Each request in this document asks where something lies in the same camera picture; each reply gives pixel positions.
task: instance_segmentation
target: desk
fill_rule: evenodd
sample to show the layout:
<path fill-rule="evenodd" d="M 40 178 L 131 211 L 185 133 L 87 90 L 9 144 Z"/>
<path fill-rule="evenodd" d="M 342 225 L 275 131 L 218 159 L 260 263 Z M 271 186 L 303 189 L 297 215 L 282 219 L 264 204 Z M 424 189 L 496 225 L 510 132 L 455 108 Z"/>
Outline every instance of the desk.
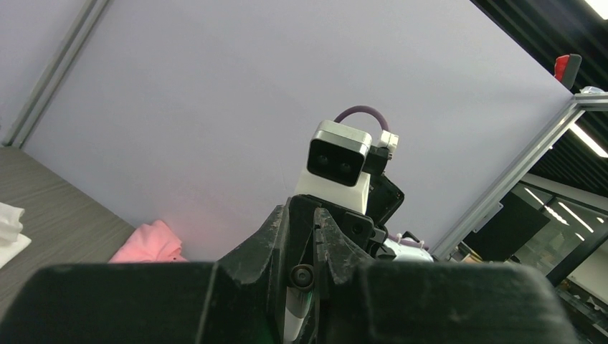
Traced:
<path fill-rule="evenodd" d="M 32 243 L 0 269 L 0 317 L 41 267 L 107 262 L 133 227 L 42 164 L 0 148 L 0 202 L 25 209 L 23 234 Z"/>

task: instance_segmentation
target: cable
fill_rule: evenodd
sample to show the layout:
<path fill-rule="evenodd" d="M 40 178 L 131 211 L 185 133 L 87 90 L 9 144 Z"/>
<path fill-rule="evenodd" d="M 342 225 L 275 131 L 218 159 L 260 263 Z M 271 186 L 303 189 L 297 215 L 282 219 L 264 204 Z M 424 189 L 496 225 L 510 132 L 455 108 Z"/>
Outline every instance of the cable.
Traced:
<path fill-rule="evenodd" d="M 340 115 L 338 115 L 338 117 L 336 117 L 336 119 L 333 121 L 336 123 L 340 123 L 344 120 L 344 118 L 347 118 L 348 116 L 354 113 L 367 113 L 369 115 L 372 115 L 378 120 L 378 123 L 380 123 L 380 128 L 382 128 L 382 130 L 390 131 L 389 124 L 386 121 L 386 118 L 384 118 L 384 116 L 378 110 L 366 105 L 356 105 L 353 107 L 349 107 L 348 109 L 344 110 Z"/>

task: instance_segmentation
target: white wall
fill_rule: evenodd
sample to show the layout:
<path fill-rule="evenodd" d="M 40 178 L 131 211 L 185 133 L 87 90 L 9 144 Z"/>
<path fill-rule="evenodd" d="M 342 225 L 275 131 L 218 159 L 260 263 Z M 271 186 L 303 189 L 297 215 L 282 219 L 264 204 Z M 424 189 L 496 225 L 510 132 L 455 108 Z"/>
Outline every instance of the white wall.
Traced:
<path fill-rule="evenodd" d="M 593 296 L 608 303 L 608 242 L 585 259 L 569 278 Z"/>
<path fill-rule="evenodd" d="M 468 0 L 114 1 L 25 151 L 214 259 L 293 192 L 321 120 L 371 105 L 401 136 L 387 225 L 433 246 L 570 98 Z"/>
<path fill-rule="evenodd" d="M 82 5 L 80 0 L 0 1 L 0 142 Z"/>
<path fill-rule="evenodd" d="M 544 188 L 548 191 L 553 191 L 556 194 L 575 199 L 579 202 L 582 202 L 583 204 L 588 204 L 598 209 L 608 211 L 608 199 L 606 197 L 596 195 L 595 193 L 590 193 L 587 191 L 580 190 L 578 188 L 563 185 L 561 183 L 550 181 L 546 178 L 535 176 L 529 173 L 526 174 L 521 180 L 525 181 L 526 183 L 536 185 L 539 188 Z"/>

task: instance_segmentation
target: white cloth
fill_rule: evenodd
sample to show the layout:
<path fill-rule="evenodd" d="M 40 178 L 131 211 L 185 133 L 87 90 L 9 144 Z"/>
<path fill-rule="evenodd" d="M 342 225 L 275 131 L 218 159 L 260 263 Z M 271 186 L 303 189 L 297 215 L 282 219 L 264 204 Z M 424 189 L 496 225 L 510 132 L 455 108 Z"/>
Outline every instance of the white cloth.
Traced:
<path fill-rule="evenodd" d="M 15 242 L 0 239 L 0 269 L 11 259 L 15 258 L 18 253 L 23 251 L 30 242 L 32 240 L 23 234 L 17 235 Z"/>
<path fill-rule="evenodd" d="M 23 224 L 19 222 L 24 210 L 8 204 L 0 203 L 0 239 L 16 242 Z"/>
<path fill-rule="evenodd" d="M 24 210 L 0 203 L 0 268 L 23 251 L 32 240 L 21 234 Z"/>

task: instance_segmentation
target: cloth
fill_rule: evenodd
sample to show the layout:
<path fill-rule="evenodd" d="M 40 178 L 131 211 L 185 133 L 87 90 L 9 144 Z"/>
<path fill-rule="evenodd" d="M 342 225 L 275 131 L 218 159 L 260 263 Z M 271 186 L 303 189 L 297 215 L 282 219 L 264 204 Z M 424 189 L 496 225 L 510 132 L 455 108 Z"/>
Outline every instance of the cloth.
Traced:
<path fill-rule="evenodd" d="M 15 258 L 31 242 L 32 240 L 23 234 L 17 234 L 15 242 L 0 239 L 0 269 L 11 259 Z"/>
<path fill-rule="evenodd" d="M 114 254 L 110 263 L 187 262 L 181 240 L 161 220 L 142 224 Z"/>
<path fill-rule="evenodd" d="M 8 242 L 17 241 L 17 236 L 23 229 L 23 224 L 19 220 L 24 211 L 22 208 L 0 203 L 0 239 Z"/>

